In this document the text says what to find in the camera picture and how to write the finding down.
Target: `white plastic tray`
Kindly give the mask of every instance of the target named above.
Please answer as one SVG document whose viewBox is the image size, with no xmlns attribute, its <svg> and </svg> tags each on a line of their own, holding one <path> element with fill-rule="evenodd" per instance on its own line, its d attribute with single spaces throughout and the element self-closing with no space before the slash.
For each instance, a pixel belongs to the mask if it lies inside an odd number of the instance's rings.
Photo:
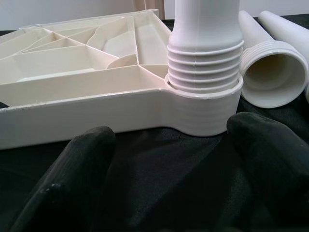
<svg viewBox="0 0 309 232">
<path fill-rule="evenodd" d="M 165 78 L 171 32 L 157 13 L 34 25 L 1 36 L 0 102 L 9 107 L 0 109 L 0 149 L 64 141 L 103 125 L 115 132 L 224 132 L 240 91 L 196 98 L 172 89 Z"/>
</svg>

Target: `black cloth surface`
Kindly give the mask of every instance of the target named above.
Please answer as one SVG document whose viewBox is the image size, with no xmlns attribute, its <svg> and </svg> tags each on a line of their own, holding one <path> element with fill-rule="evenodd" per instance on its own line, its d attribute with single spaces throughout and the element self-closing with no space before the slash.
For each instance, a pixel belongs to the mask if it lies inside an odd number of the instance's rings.
<svg viewBox="0 0 309 232">
<path fill-rule="evenodd" d="M 309 15 L 287 16 L 309 28 Z M 173 21 L 166 21 L 172 28 Z M 244 99 L 238 112 L 255 112 L 290 127 L 309 143 L 304 94 L 277 109 Z M 116 152 L 93 231 L 276 228 L 253 191 L 227 133 L 196 138 L 156 128 L 116 135 Z M 0 231 L 68 142 L 0 151 Z"/>
</svg>

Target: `white wall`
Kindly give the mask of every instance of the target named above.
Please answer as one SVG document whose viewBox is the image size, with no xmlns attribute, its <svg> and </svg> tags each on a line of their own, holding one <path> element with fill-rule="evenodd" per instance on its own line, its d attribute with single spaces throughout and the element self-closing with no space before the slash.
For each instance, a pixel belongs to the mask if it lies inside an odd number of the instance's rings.
<svg viewBox="0 0 309 232">
<path fill-rule="evenodd" d="M 132 11 L 132 0 L 0 0 L 0 30 Z"/>
<path fill-rule="evenodd" d="M 164 0 L 165 18 L 175 18 L 175 0 Z M 278 15 L 309 14 L 309 0 L 240 0 L 240 9 L 258 16 L 268 10 Z"/>
</svg>

